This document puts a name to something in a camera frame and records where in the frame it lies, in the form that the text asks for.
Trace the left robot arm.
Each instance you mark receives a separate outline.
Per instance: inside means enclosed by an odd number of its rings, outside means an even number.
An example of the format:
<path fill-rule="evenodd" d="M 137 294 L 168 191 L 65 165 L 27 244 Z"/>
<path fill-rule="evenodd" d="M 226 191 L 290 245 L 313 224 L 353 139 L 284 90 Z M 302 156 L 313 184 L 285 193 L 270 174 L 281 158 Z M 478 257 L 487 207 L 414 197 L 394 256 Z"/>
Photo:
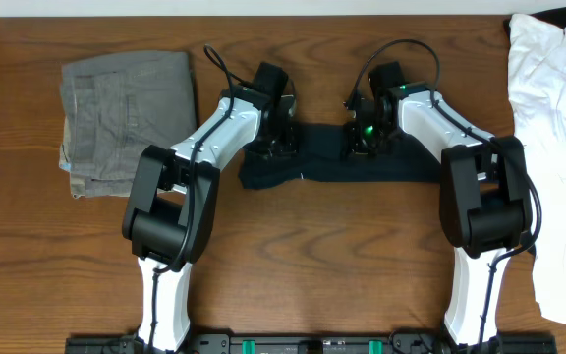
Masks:
<path fill-rule="evenodd" d="M 142 280 L 136 352 L 184 347 L 192 270 L 212 234 L 221 174 L 243 148 L 279 138 L 296 108 L 291 93 L 234 87 L 193 133 L 141 153 L 122 223 Z"/>

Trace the black t-shirt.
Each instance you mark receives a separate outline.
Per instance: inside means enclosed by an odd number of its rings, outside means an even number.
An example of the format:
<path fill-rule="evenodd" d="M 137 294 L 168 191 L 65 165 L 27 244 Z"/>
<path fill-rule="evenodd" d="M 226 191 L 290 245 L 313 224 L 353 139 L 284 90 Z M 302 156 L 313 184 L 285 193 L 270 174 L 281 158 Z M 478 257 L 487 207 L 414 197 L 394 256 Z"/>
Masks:
<path fill-rule="evenodd" d="M 416 139 L 400 135 L 377 154 L 357 153 L 343 126 L 294 123 L 270 147 L 245 148 L 239 179 L 262 190 L 295 179 L 317 182 L 440 181 L 440 163 Z"/>

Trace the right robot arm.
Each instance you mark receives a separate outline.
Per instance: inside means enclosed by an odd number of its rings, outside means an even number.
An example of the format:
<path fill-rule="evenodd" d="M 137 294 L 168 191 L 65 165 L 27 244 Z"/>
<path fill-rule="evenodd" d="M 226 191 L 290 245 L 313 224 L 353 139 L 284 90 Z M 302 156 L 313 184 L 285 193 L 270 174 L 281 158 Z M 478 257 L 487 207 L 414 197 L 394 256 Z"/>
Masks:
<path fill-rule="evenodd" d="M 439 219 L 454 248 L 454 273 L 440 349 L 499 348 L 495 312 L 508 261 L 525 251 L 540 221 L 536 187 L 520 140 L 474 126 L 425 83 L 353 89 L 354 152 L 377 154 L 396 137 L 413 139 L 439 166 Z"/>

